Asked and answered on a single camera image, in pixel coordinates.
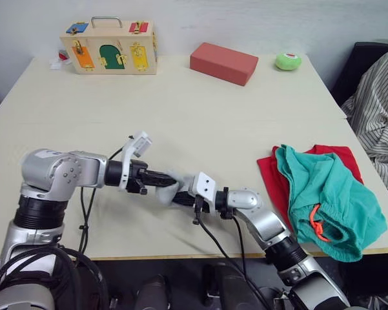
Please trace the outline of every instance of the teal cloth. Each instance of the teal cloth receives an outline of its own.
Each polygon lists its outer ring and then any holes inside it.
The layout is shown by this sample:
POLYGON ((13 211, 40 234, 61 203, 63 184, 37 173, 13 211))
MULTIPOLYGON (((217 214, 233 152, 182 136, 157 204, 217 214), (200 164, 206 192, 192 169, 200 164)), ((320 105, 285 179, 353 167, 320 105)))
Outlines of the teal cloth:
POLYGON ((335 260, 355 262, 362 250, 387 230, 374 194, 354 179, 335 153, 306 154, 282 145, 276 151, 278 170, 290 185, 289 219, 299 242, 314 242, 335 260), (310 213, 323 221, 320 240, 310 224, 310 213))

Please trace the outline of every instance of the black chair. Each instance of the black chair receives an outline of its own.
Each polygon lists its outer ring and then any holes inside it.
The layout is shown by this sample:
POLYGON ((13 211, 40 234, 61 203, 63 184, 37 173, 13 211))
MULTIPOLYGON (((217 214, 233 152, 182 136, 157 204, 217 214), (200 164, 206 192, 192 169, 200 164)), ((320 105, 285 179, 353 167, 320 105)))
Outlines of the black chair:
POLYGON ((373 42, 357 42, 343 67, 342 73, 331 90, 331 95, 338 106, 356 92, 362 75, 388 52, 388 44, 373 42))

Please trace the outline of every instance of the white table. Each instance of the white table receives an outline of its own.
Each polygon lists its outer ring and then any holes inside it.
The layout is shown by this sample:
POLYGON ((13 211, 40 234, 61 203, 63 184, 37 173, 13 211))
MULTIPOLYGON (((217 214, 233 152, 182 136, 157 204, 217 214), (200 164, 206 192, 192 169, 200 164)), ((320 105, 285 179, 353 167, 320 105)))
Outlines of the white table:
MULTIPOLYGON (((256 72, 239 87, 186 68, 186 57, 163 57, 157 76, 79 76, 49 71, 33 60, 0 106, 0 250, 17 208, 19 161, 31 150, 87 150, 109 155, 129 134, 147 131, 153 145, 142 160, 150 169, 182 174, 204 171, 223 187, 252 187, 272 204, 256 160, 273 145, 299 151, 313 144, 347 145, 363 180, 377 196, 388 223, 388 192, 307 58, 295 72, 272 68, 261 56, 256 72)), ((82 214, 77 191, 65 216, 62 242, 77 248, 82 214)), ((192 225, 192 209, 164 207, 153 197, 97 192, 90 219, 91 258, 169 258, 219 255, 192 225)), ((232 222, 205 217, 230 254, 239 253, 232 222)), ((247 253, 261 253, 245 234, 247 253)), ((306 249, 318 252, 314 245, 306 249)), ((388 231, 365 251, 388 252, 388 231)))

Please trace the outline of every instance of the green door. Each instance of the green door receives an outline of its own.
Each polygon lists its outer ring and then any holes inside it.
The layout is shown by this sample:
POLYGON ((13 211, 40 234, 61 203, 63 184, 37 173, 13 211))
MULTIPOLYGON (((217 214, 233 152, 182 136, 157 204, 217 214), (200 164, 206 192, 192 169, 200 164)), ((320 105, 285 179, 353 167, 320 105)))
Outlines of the green door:
POLYGON ((99 53, 101 54, 101 58, 104 59, 105 69, 125 69, 120 58, 118 62, 117 56, 120 56, 121 53, 113 45, 102 45, 99 53))

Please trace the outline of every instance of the metal handle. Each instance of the metal handle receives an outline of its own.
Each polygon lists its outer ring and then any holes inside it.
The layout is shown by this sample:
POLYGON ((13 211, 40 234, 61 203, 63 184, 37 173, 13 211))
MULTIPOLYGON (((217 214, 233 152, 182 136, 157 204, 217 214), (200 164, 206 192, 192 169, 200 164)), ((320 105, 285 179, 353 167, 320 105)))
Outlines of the metal handle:
POLYGON ((123 28, 123 25, 122 25, 122 21, 120 20, 120 18, 116 17, 116 16, 94 16, 91 18, 90 22, 92 23, 92 27, 93 28, 96 28, 95 27, 95 19, 115 19, 118 21, 119 23, 119 26, 121 28, 123 28))

